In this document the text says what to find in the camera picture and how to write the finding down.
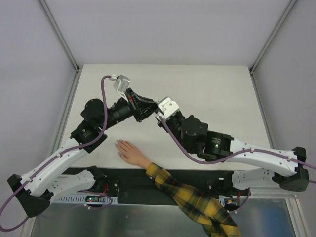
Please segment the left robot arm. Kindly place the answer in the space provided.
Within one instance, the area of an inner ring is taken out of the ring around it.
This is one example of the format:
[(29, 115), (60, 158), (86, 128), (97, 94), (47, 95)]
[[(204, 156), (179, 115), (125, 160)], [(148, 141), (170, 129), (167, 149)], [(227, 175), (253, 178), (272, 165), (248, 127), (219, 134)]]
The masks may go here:
[(11, 175), (7, 182), (27, 217), (42, 214), (55, 200), (71, 193), (105, 191), (107, 178), (96, 166), (84, 169), (63, 181), (57, 178), (72, 164), (92, 153), (106, 139), (105, 130), (129, 117), (142, 122), (158, 109), (158, 104), (136, 94), (131, 88), (110, 108), (100, 99), (89, 100), (81, 112), (83, 121), (65, 143), (39, 166), (22, 176)]

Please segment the yellow plaid sleeve forearm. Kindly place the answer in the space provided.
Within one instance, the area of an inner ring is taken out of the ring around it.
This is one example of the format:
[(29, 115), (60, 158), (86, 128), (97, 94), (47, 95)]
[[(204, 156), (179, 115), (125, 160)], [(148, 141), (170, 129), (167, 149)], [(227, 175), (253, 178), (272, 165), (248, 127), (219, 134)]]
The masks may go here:
[(230, 214), (208, 193), (176, 180), (155, 163), (151, 163), (146, 175), (177, 203), (187, 217), (201, 224), (209, 237), (241, 236), (240, 228)]

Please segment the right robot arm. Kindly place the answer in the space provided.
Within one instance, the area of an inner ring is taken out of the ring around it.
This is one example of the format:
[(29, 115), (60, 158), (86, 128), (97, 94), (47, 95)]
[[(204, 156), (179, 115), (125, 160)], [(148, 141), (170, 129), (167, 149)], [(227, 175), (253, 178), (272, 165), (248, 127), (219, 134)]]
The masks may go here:
[(208, 125), (194, 116), (185, 118), (176, 112), (168, 119), (157, 113), (160, 127), (170, 135), (182, 153), (195, 163), (211, 165), (225, 162), (243, 163), (255, 167), (249, 171), (230, 171), (222, 182), (228, 195), (238, 190), (274, 187), (303, 192), (310, 182), (304, 167), (306, 150), (263, 148), (241, 141), (228, 134), (208, 130)]

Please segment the mannequin hand with painted nails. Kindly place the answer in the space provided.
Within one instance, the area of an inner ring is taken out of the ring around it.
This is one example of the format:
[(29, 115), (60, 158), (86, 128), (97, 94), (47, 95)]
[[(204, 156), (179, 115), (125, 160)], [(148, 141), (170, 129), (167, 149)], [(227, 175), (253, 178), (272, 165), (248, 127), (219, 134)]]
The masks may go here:
[(117, 140), (115, 144), (119, 156), (127, 163), (147, 170), (151, 161), (133, 144), (124, 140)]

